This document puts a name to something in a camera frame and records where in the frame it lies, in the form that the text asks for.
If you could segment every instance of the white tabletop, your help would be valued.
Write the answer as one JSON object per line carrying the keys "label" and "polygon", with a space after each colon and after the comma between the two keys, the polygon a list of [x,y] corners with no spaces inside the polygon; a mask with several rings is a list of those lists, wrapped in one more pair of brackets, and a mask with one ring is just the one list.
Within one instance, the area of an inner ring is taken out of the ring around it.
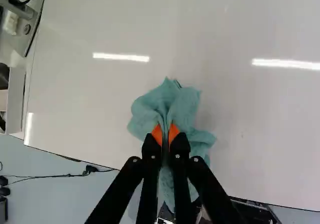
{"label": "white tabletop", "polygon": [[229,195],[320,211],[319,7],[45,0],[24,143],[120,169],[141,155],[132,102],[168,76],[202,90],[196,127]]}

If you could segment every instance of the cloth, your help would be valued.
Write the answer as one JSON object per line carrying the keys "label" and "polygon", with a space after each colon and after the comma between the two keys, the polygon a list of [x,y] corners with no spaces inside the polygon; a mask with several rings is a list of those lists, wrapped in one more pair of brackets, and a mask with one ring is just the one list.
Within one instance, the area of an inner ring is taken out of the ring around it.
{"label": "cloth", "polygon": [[[145,140],[159,123],[164,134],[164,143],[168,143],[168,132],[173,122],[181,132],[185,132],[189,140],[190,157],[201,156],[209,165],[208,149],[216,138],[207,131],[196,130],[194,122],[200,101],[200,91],[192,87],[182,87],[177,80],[165,78],[163,83],[147,94],[136,99],[132,106],[132,118],[127,126],[129,132]],[[159,195],[169,209],[175,212],[174,181],[169,169],[168,145],[163,145],[163,163],[159,173]],[[191,201],[198,198],[195,187],[189,182]]]}

